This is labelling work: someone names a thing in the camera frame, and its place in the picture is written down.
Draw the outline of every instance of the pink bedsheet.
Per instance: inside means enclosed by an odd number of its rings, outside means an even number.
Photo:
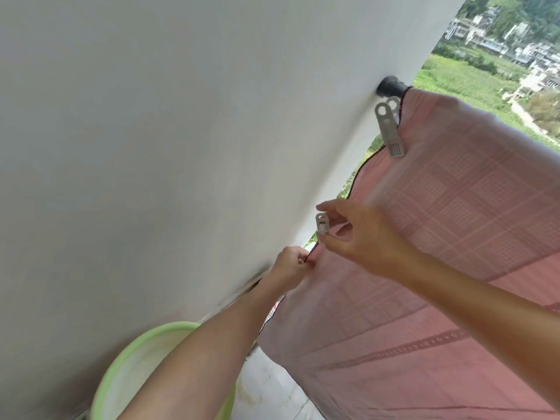
[[[560,312],[560,156],[455,98],[412,89],[402,107],[407,155],[370,158],[350,199],[384,207],[421,250]],[[327,420],[560,418],[410,291],[320,245],[310,256],[315,270],[259,344]]]

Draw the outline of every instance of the white wall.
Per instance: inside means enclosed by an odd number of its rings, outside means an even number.
[[[0,418],[304,242],[462,1],[0,0]]]

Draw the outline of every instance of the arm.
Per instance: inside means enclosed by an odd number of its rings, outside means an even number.
[[[437,307],[560,411],[559,315],[420,252],[379,208],[337,199],[317,209],[331,224],[350,221],[354,229],[351,241],[319,235],[328,250]]]
[[[186,337],[154,370],[119,420],[213,419],[276,301],[312,268],[286,247],[269,275]]]

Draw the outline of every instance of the tiled floor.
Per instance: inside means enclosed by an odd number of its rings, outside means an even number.
[[[284,368],[258,348],[237,380],[231,420],[324,420]]]

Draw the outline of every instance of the hand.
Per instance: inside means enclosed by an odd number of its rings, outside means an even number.
[[[263,283],[275,286],[282,294],[295,289],[314,266],[311,261],[305,262],[308,255],[309,252],[302,247],[285,247]]]
[[[413,260],[421,255],[397,233],[380,208],[335,199],[318,204],[317,210],[326,212],[330,226],[350,222],[349,226],[353,228],[350,241],[331,234],[318,234],[318,240],[331,252],[357,263],[372,274],[395,278],[403,268],[414,268]]]

